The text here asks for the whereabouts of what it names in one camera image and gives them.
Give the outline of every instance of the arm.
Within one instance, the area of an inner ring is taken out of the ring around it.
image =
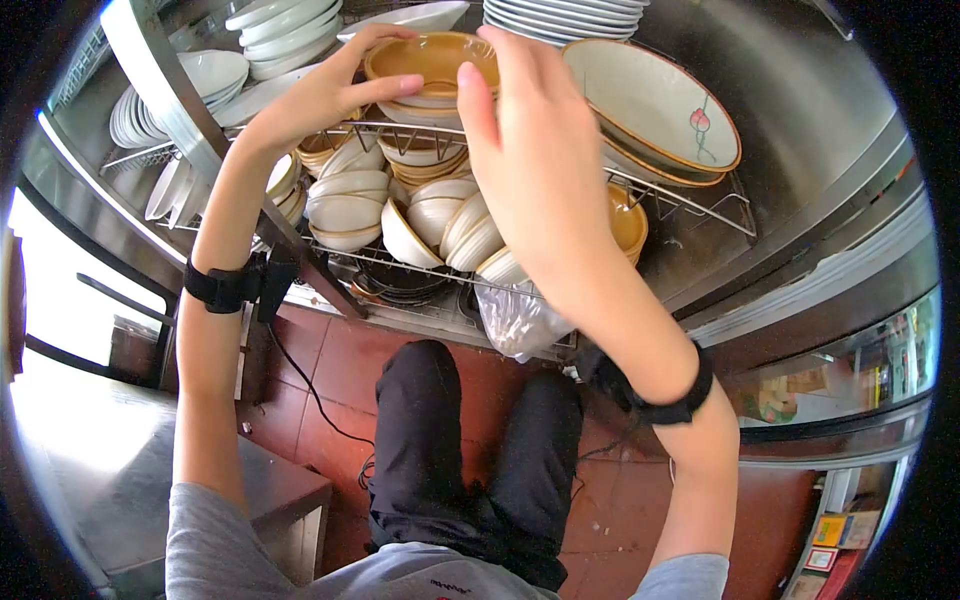
[[[374,44],[385,37],[413,35],[401,27],[371,25],[260,111],[233,142],[213,186],[191,254],[198,271],[239,269],[247,262],[267,179],[284,153],[359,106],[420,88],[419,75],[350,84]],[[174,483],[201,484],[246,512],[233,409],[240,320],[240,313],[211,314],[199,300],[181,296]]]
[[[499,119],[469,63],[458,74],[457,106],[470,164],[503,239],[550,304],[640,396],[676,401],[693,385],[696,348],[613,241],[587,102],[553,48],[492,27],[478,33],[497,53]],[[739,430],[723,389],[714,380],[692,423],[656,432],[677,476],[653,565],[685,554],[729,556]]]

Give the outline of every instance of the leg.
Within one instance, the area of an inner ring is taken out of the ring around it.
[[[460,454],[460,376],[449,350],[434,340],[403,346],[384,365],[376,402],[374,545],[450,545],[471,535]]]
[[[510,415],[496,475],[480,506],[481,525],[498,540],[501,564],[553,591],[566,578],[557,555],[583,421],[572,380],[558,372],[535,375]]]

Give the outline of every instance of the clear plastic bag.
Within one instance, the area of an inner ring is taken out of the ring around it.
[[[481,285],[485,280],[476,278],[473,290],[480,306],[480,316],[487,337],[498,352],[525,363],[539,351],[573,331],[573,326],[564,321],[543,298],[508,292]],[[514,290],[537,292],[533,282],[508,285]]]

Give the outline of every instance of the yellow box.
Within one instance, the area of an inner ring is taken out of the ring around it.
[[[817,522],[817,532],[813,536],[813,543],[818,546],[835,546],[840,542],[844,526],[847,524],[846,515],[823,515]]]

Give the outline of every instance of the red tile floor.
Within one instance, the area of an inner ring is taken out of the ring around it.
[[[324,410],[353,435],[372,439],[373,386],[381,367],[418,336],[348,323],[284,306],[277,333],[297,363],[312,374]],[[464,477],[486,481],[507,415],[524,376],[540,366],[519,365],[492,351],[449,345],[463,386]],[[255,443],[333,480],[336,492],[324,543],[324,573],[357,561],[369,540],[369,499],[356,483],[370,447],[338,435],[323,420],[307,386],[279,351],[270,357],[266,401],[240,409]],[[588,396],[581,453],[615,440],[625,423],[605,398]],[[564,600],[627,598],[653,555],[666,516],[671,483],[662,448],[641,432],[612,452],[584,460],[585,482],[574,499],[561,560],[569,577]],[[778,583],[798,560],[810,526],[814,473],[743,468],[730,577],[725,598],[779,597]],[[574,490],[580,486],[574,482]]]

